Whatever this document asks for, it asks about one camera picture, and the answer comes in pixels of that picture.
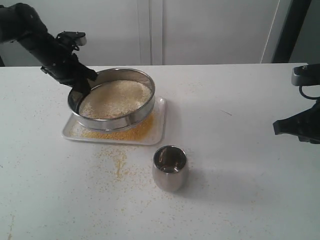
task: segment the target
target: rectangular tray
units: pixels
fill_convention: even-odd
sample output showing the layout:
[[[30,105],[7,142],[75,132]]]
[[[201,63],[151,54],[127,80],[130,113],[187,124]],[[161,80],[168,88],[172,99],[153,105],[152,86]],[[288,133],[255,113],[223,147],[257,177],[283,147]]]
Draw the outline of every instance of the rectangular tray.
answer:
[[[139,141],[125,141],[101,138],[83,137],[84,131],[91,132],[88,128],[80,125],[73,114],[62,130],[62,137],[72,141],[81,141],[89,143],[104,143],[104,144],[129,144],[129,145],[154,145],[161,141],[165,127],[166,115],[166,100],[160,96],[155,97],[153,107],[153,125],[147,135]]]

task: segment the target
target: black cable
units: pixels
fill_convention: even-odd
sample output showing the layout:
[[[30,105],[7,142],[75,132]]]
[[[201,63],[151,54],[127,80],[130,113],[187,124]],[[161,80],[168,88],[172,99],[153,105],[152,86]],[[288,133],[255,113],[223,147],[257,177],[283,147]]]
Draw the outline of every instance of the black cable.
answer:
[[[302,97],[309,99],[309,100],[320,100],[320,96],[307,96],[303,91],[302,91],[303,86],[299,86],[299,92],[302,95]]]

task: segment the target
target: stainless steel cup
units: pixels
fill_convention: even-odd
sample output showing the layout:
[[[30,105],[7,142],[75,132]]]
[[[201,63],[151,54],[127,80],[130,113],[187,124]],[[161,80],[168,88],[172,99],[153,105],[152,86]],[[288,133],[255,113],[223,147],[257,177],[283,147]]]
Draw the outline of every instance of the stainless steel cup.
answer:
[[[167,192],[177,191],[188,178],[188,160],[177,146],[163,146],[153,156],[152,176],[155,184]]]

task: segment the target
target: white wall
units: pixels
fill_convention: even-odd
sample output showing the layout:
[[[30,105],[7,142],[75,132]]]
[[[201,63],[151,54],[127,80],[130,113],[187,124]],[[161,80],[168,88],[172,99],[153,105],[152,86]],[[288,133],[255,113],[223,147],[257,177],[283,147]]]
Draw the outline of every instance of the white wall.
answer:
[[[310,4],[290,63],[320,63],[320,0],[313,0]]]
[[[164,0],[164,63],[260,63],[278,3],[279,0]]]
[[[6,7],[17,0],[2,0]],[[49,33],[85,32],[87,44],[77,55],[85,65],[141,64],[137,0],[22,0],[34,7]],[[0,46],[6,66],[40,63],[18,43]]]

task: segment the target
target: metal sieve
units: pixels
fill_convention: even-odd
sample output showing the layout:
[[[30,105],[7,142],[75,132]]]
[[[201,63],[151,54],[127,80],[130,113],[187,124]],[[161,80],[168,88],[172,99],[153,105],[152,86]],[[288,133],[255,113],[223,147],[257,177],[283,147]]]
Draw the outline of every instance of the metal sieve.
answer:
[[[150,98],[140,108],[126,115],[110,119],[93,119],[79,114],[82,101],[90,93],[85,94],[77,91],[77,85],[75,85],[69,93],[68,105],[76,120],[81,125],[95,131],[123,131],[134,127],[152,112],[155,105],[155,83],[150,76],[142,71],[124,67],[106,69],[99,71],[97,79],[95,81],[88,80],[88,83],[92,91],[102,84],[117,80],[130,80],[145,85],[151,91]]]

